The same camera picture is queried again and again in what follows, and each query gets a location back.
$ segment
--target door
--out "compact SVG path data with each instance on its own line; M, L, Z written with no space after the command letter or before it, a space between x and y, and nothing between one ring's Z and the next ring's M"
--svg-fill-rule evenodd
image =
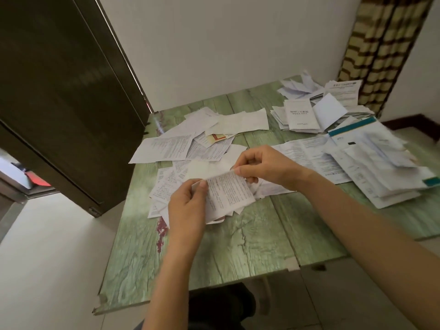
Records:
M0 147L94 216L124 200L149 109L95 0L0 1Z

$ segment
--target brown and beige curtain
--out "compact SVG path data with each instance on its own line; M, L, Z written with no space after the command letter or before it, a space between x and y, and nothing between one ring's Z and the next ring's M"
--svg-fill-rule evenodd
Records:
M362 0L339 81L363 80L359 104L380 114L432 0Z

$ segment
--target hand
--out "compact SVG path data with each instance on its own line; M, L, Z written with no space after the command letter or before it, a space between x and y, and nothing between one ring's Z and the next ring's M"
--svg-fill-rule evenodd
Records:
M315 174L268 145L245 150L233 169L249 183L258 183L262 178L292 191L298 191L301 181Z
M205 203L208 183L202 180L194 194L191 186L200 179L189 179L171 196L168 204L169 249L192 261L205 231Z

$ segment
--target dark brown baseboard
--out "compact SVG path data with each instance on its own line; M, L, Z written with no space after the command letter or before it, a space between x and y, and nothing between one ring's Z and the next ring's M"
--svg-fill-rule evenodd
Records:
M425 133L428 137L432 138L435 142L440 139L440 124L437 124L422 114L393 119L392 121L383 121L382 124L391 130L415 127L419 131Z

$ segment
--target green table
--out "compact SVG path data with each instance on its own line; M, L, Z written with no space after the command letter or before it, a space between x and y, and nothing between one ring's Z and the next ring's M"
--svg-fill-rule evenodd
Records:
M261 108L267 110L270 130L240 134L235 137L235 144L248 147L276 145L312 136L279 129L269 113L273 105L283 106L284 97L276 91L279 88L281 83L272 82L152 114L146 137L160 135L159 127L167 131L182 122L185 114L203 106L224 115ZM440 174L440 155L422 146L411 143L408 146L422 162ZM157 169L171 165L171 162L136 165L96 315L149 301L154 277L166 250L167 236L160 218L147 219L151 204L148 194L154 186ZM374 209L353 182L339 187ZM416 199L374 210L397 223L415 239L437 236L440 234L440 187L422 193ZM302 194L266 197L247 206L241 215L235 213L221 224L206 227L191 269L190 289L285 271L295 256L299 265L305 266L346 257L349 253Z

